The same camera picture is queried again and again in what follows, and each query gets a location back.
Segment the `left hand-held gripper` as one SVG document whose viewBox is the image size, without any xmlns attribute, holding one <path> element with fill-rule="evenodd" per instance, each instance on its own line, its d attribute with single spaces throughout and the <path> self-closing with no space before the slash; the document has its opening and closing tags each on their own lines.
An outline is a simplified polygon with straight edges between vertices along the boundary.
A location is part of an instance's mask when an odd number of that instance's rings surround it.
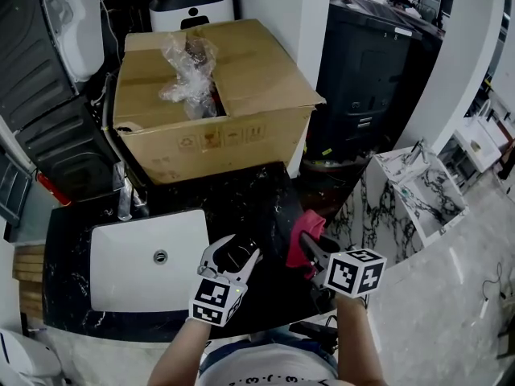
<svg viewBox="0 0 515 386">
<path fill-rule="evenodd" d="M 235 236 L 222 237 L 204 250 L 189 301 L 190 319 L 223 327 L 241 305 L 262 254 L 259 248 L 233 249 Z"/>
</svg>

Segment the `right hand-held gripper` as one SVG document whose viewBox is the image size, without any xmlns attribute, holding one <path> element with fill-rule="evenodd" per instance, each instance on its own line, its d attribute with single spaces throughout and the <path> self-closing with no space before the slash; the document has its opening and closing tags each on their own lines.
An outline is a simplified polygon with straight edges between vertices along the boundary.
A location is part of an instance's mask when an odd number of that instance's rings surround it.
<svg viewBox="0 0 515 386">
<path fill-rule="evenodd" d="M 311 297 L 317 310 L 332 307 L 335 294 L 365 298 L 378 289 L 387 263 L 381 254 L 367 248 L 348 251 L 333 236 L 316 240 L 307 232 L 301 232 L 300 246 L 315 268 Z"/>
</svg>

